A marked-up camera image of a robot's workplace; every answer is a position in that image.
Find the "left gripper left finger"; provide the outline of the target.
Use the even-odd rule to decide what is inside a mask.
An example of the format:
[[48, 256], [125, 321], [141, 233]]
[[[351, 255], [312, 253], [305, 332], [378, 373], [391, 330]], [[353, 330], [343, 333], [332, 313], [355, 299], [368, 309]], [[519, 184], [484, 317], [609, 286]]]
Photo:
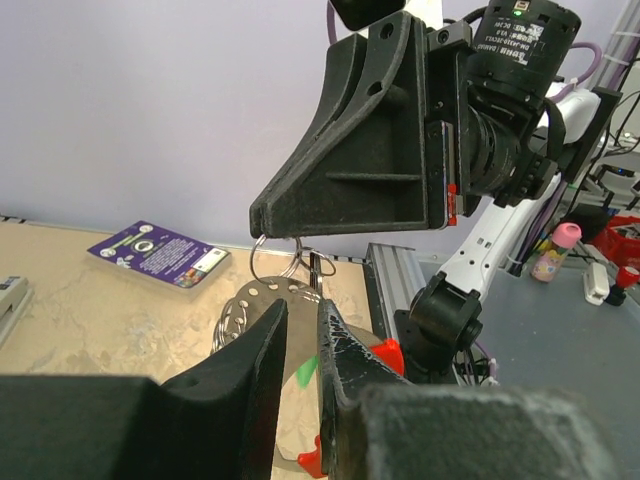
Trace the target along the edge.
[[5, 479], [267, 479], [288, 308], [164, 383], [137, 376], [1, 380]]

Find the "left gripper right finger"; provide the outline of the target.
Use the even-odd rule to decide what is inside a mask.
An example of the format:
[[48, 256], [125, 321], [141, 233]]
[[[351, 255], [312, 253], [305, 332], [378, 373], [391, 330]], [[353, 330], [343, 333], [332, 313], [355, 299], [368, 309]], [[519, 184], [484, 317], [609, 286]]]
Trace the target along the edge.
[[557, 389], [416, 385], [317, 313], [322, 471], [331, 479], [617, 479], [586, 405]]

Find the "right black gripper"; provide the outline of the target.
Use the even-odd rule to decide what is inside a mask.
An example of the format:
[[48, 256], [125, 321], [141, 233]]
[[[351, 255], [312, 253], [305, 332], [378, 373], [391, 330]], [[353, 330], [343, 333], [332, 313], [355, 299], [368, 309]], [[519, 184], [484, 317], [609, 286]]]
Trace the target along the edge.
[[425, 150], [435, 227], [458, 224], [471, 184], [473, 33], [447, 25], [427, 35], [426, 52], [427, 31], [397, 12], [328, 48], [314, 117], [249, 208], [252, 237], [428, 228]]

